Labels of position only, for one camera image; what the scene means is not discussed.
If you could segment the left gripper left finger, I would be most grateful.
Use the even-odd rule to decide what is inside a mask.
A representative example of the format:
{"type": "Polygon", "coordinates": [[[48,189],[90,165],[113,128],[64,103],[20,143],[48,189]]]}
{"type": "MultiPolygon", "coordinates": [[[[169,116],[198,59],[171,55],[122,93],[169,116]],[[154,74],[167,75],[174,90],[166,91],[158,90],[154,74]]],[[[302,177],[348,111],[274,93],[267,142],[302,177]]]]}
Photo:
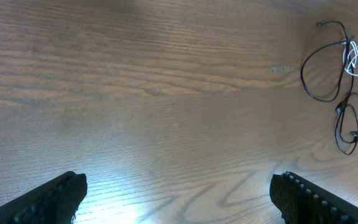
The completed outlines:
{"type": "Polygon", "coordinates": [[[85,174],[68,171],[0,206],[0,224],[71,224],[87,189],[85,174]]]}

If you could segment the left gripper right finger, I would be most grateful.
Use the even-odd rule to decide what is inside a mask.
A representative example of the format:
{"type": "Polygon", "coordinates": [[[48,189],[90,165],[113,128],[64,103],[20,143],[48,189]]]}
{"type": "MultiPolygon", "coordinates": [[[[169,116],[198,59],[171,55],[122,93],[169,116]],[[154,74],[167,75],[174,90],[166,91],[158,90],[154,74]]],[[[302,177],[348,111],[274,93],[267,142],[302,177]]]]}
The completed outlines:
{"type": "Polygon", "coordinates": [[[286,224],[358,224],[358,207],[293,172],[274,174],[269,194],[286,224]]]}

